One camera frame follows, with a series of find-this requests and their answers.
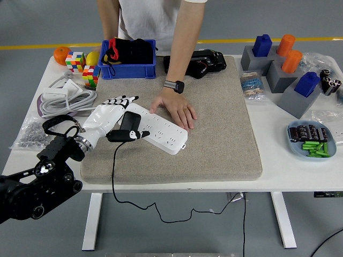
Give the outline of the person's left hand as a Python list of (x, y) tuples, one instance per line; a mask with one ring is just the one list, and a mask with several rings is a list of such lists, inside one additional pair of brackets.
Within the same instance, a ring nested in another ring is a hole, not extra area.
[(173, 89), (164, 87), (154, 98), (150, 106), (150, 113), (154, 114), (159, 106), (163, 106), (171, 115), (172, 120), (179, 127), (189, 131), (195, 127), (197, 114), (192, 104)]

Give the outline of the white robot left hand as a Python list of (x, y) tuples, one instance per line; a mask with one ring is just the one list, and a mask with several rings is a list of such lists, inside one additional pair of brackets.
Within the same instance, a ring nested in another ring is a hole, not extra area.
[(132, 142), (150, 135), (149, 131), (111, 130), (124, 115), (126, 108), (138, 96), (125, 95), (115, 97), (99, 104), (83, 124), (84, 132), (77, 139), (90, 147), (95, 147), (100, 138), (106, 137), (110, 142)]

